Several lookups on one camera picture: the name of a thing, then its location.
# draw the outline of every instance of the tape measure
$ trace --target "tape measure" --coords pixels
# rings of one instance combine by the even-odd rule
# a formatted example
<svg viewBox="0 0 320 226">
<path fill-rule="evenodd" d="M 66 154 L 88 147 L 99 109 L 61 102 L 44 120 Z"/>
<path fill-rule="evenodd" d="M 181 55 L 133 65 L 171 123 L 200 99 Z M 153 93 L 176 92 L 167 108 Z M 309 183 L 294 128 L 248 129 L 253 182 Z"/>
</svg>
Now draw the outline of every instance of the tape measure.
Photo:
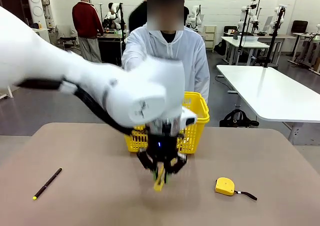
<svg viewBox="0 0 320 226">
<path fill-rule="evenodd" d="M 233 196 L 234 194 L 244 194 L 248 196 L 249 198 L 257 201 L 257 198 L 253 196 L 251 193 L 248 192 L 242 192 L 242 191 L 236 191 L 234 189 L 235 183 L 232 182 L 231 179 L 226 177 L 220 177 L 215 181 L 215 192 L 221 193 L 228 196 Z"/>
</svg>

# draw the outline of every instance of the black pen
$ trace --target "black pen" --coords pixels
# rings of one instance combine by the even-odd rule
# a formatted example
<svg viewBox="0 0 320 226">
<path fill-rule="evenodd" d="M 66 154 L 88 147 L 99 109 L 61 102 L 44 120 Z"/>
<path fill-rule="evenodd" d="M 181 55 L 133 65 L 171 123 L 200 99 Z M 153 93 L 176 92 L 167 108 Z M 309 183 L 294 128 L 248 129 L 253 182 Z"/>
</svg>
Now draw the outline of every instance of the black pen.
<svg viewBox="0 0 320 226">
<path fill-rule="evenodd" d="M 62 171 L 62 167 L 58 169 L 57 172 L 48 180 L 48 182 L 45 183 L 45 185 L 35 194 L 33 197 L 34 200 L 36 200 L 42 193 L 43 191 L 52 183 L 52 181 L 58 176 L 58 174 Z"/>
</svg>

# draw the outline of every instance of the yellow basket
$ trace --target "yellow basket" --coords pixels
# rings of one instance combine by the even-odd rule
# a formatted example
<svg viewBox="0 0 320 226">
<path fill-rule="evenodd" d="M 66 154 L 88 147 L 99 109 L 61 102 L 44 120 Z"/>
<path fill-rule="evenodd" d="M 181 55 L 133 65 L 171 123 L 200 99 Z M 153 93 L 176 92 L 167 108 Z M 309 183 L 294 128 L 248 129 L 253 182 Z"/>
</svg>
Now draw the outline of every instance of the yellow basket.
<svg viewBox="0 0 320 226">
<path fill-rule="evenodd" d="M 205 124 L 210 121 L 209 109 L 204 98 L 198 92 L 185 92 L 183 106 L 197 114 L 198 120 L 196 124 L 190 125 L 185 131 L 181 131 L 181 133 L 185 133 L 184 139 L 178 140 L 177 148 L 181 153 L 192 154 L 197 150 Z M 135 129 L 143 130 L 144 126 Z M 140 147 L 148 146 L 148 136 L 141 132 L 133 131 L 131 136 L 124 136 L 124 138 L 129 152 L 138 152 Z"/>
</svg>

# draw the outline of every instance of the red jacket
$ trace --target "red jacket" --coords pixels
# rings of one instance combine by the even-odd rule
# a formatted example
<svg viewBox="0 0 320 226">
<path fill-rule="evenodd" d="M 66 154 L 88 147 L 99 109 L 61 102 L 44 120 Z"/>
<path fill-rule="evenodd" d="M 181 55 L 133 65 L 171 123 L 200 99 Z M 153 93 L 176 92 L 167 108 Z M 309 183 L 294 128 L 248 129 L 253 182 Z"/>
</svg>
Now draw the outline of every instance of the red jacket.
<svg viewBox="0 0 320 226">
<path fill-rule="evenodd" d="M 76 4 L 72 9 L 72 19 L 79 37 L 95 38 L 98 31 L 102 35 L 104 33 L 98 13 L 89 3 Z"/>
</svg>

